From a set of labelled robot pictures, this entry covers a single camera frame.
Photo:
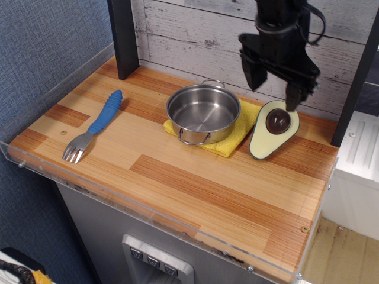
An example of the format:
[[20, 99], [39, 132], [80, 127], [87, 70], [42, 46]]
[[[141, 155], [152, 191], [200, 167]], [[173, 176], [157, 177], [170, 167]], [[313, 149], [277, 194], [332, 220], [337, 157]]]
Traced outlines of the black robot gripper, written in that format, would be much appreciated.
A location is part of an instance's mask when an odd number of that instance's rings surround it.
[[318, 90], [319, 68], [306, 53], [309, 40], [308, 25], [294, 25], [286, 30], [261, 30], [259, 34], [243, 33], [240, 56], [242, 69], [252, 91], [266, 82], [268, 73], [288, 82], [286, 87], [286, 111], [297, 106]]

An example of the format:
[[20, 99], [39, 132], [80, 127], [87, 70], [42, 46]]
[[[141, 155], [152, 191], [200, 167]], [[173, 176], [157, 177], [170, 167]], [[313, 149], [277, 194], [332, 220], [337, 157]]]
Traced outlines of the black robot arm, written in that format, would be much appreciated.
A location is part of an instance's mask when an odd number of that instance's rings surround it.
[[307, 1], [257, 1], [256, 6], [258, 33], [239, 35], [246, 81], [253, 91], [269, 73], [286, 81], [286, 109], [295, 111], [317, 87], [320, 70], [307, 55], [306, 45], [321, 39], [309, 39], [311, 15], [324, 24], [325, 16]]

